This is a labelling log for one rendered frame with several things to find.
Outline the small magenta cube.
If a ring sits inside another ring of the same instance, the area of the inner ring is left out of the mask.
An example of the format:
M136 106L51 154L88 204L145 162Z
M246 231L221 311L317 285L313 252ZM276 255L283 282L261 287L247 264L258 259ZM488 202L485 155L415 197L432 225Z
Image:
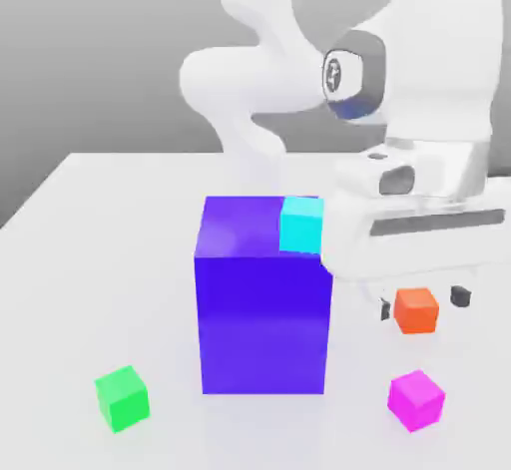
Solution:
M391 380L387 407L408 432L415 432L440 420L445 398L425 372L415 370Z

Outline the small orange cube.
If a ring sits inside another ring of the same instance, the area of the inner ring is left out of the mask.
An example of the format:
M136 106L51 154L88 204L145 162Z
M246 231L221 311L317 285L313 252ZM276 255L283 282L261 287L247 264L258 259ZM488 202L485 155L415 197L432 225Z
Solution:
M439 303L426 287L400 288L393 315L404 334L432 333L436 330Z

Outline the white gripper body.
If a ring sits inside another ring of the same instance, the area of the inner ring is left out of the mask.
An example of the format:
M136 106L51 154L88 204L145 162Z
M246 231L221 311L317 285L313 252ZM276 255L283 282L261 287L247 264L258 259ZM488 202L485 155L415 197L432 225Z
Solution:
M416 200L331 197L321 260L335 277L372 280L508 258L508 209L487 199L423 207Z

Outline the large blue box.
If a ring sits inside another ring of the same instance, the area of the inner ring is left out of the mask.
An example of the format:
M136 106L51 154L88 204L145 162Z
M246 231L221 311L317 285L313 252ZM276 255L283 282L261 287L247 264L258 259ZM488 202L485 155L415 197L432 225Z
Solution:
M205 394L320 394L332 276L279 248L281 197L208 196L194 254Z

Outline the small cyan cube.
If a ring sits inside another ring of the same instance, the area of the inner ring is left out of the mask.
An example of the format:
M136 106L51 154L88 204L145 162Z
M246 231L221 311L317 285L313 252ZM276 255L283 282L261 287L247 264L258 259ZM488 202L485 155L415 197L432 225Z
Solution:
M320 254L324 201L317 197L285 197L279 215L279 249Z

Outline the small green cube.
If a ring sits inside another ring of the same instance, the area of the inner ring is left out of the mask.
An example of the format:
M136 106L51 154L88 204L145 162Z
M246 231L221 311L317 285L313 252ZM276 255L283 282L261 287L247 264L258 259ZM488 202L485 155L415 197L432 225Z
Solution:
M150 417L146 384L132 365L95 380L99 409L113 433Z

